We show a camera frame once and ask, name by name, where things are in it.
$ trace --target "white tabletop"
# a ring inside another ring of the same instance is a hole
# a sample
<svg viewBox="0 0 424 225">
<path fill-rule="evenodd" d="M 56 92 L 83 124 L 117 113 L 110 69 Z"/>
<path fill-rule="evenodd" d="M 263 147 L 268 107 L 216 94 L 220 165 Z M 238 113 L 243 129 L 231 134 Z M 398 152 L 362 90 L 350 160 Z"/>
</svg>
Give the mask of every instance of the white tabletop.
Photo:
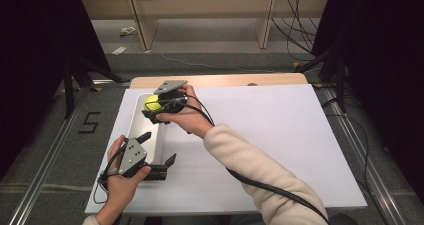
<svg viewBox="0 0 424 225">
<path fill-rule="evenodd" d="M 136 101 L 152 89 L 128 89 L 115 121 L 112 142 L 128 134 Z M 215 124 L 226 123 L 308 183 L 326 208 L 367 206 L 320 103 L 310 85 L 195 88 Z M 165 181 L 142 182 L 124 213 L 145 216 L 256 212 L 240 183 L 203 147 L 202 140 L 166 125 L 162 163 L 177 153 Z M 106 166 L 106 153 L 99 172 Z M 87 214 L 100 210 L 93 201 Z M 100 189 L 96 200 L 106 195 Z"/>
</svg>

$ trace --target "person's left hand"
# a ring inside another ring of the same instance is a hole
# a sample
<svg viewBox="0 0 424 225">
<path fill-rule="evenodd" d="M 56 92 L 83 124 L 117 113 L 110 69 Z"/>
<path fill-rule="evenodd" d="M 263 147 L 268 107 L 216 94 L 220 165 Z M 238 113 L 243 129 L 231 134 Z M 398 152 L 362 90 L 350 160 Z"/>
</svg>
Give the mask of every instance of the person's left hand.
<svg viewBox="0 0 424 225">
<path fill-rule="evenodd" d="M 121 147 L 125 136 L 116 139 L 108 151 L 108 160 Z M 111 168 L 119 168 L 122 156 L 118 156 L 111 164 Z M 110 176 L 107 179 L 109 191 L 108 199 L 103 208 L 96 214 L 99 224 L 112 224 L 131 202 L 135 195 L 138 184 L 150 173 L 150 167 L 141 168 L 132 178 L 121 175 Z"/>
</svg>

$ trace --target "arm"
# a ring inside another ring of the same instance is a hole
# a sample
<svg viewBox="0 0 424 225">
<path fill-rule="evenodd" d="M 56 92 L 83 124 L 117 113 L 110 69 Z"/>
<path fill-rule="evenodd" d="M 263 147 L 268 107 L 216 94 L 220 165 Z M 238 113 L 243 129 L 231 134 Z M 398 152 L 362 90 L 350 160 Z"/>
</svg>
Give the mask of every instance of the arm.
<svg viewBox="0 0 424 225">
<path fill-rule="evenodd" d="M 180 92 L 189 96 L 188 104 L 201 109 L 200 104 L 190 98 L 196 97 L 192 86 L 186 84 Z M 213 127 L 202 115 L 188 108 L 177 114 L 159 114 L 156 118 L 175 122 L 187 132 L 203 138 L 208 152 L 228 169 L 292 192 L 327 216 L 322 201 L 311 187 L 228 126 Z M 252 196 L 266 224 L 326 224 L 314 211 L 286 197 L 246 184 L 242 187 Z"/>
<path fill-rule="evenodd" d="M 114 141 L 108 151 L 109 160 L 119 149 L 124 139 L 125 137 L 122 135 Z M 119 159 L 115 159 L 112 162 L 111 168 L 117 168 L 119 164 Z M 83 225 L 113 224 L 122 211 L 124 211 L 125 207 L 131 202 L 138 184 L 149 174 L 150 170 L 150 167 L 143 167 L 132 178 L 125 178 L 121 175 L 108 177 L 108 198 L 106 203 L 96 215 L 87 217 Z"/>
</svg>

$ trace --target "hand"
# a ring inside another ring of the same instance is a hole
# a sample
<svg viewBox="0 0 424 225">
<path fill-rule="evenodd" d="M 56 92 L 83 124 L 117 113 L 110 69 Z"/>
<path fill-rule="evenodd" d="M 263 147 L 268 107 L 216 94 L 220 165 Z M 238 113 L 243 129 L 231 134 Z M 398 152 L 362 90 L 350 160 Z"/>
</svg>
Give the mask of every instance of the hand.
<svg viewBox="0 0 424 225">
<path fill-rule="evenodd" d="M 108 160 L 121 147 L 124 139 L 125 136 L 121 135 L 113 142 L 107 154 Z M 118 168 L 121 158 L 122 155 L 118 156 L 112 162 L 111 168 Z M 133 199 L 138 184 L 150 173 L 150 170 L 150 167 L 143 167 L 132 178 L 125 178 L 121 175 L 108 177 L 108 199 L 103 208 L 96 214 L 96 220 L 99 224 L 112 224 L 119 217 Z"/>
<path fill-rule="evenodd" d="M 188 96 L 187 104 L 202 109 L 199 102 L 193 97 L 197 98 L 196 93 L 191 85 L 185 84 L 180 89 L 181 93 Z M 178 124 L 182 129 L 189 133 L 193 133 L 200 138 L 204 138 L 206 133 L 213 127 L 209 121 L 202 116 L 199 112 L 185 107 L 179 113 L 161 113 L 156 115 L 156 119 L 162 122 L 174 122 Z"/>
</svg>

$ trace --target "yellow-green object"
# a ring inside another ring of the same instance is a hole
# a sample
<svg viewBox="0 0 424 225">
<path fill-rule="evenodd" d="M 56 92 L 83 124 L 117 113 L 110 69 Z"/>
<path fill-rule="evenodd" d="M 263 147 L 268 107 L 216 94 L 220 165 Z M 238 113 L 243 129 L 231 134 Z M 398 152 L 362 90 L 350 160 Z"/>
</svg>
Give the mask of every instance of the yellow-green object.
<svg viewBox="0 0 424 225">
<path fill-rule="evenodd" d="M 161 108 L 161 105 L 158 103 L 159 96 L 156 94 L 153 94 L 149 96 L 146 99 L 146 102 L 144 103 L 144 108 L 146 108 L 149 111 L 155 111 Z"/>
</svg>

